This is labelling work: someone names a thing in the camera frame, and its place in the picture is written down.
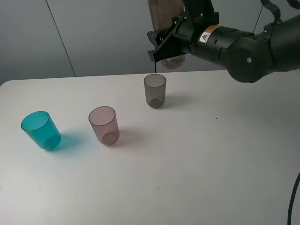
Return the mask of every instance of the translucent plastic cup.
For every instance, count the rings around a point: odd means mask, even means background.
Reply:
[[[144,79],[147,104],[158,109],[165,103],[166,78],[161,74],[150,74]]]
[[[120,132],[114,109],[108,106],[98,107],[90,113],[89,121],[100,143],[104,145],[116,143]]]
[[[21,128],[42,149],[53,149],[60,143],[60,133],[47,112],[29,114],[23,119]]]

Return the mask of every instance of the gray cup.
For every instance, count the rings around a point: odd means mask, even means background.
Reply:
[[[165,103],[166,78],[161,74],[150,74],[144,79],[147,104],[158,109]]]

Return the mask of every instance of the white table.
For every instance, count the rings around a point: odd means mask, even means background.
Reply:
[[[0,87],[1,225],[286,224],[300,172],[300,76],[244,84],[226,71],[168,73],[159,110],[145,102],[145,76]],[[101,105],[117,113],[113,147],[88,121]],[[57,151],[20,128],[38,110],[63,135]]]

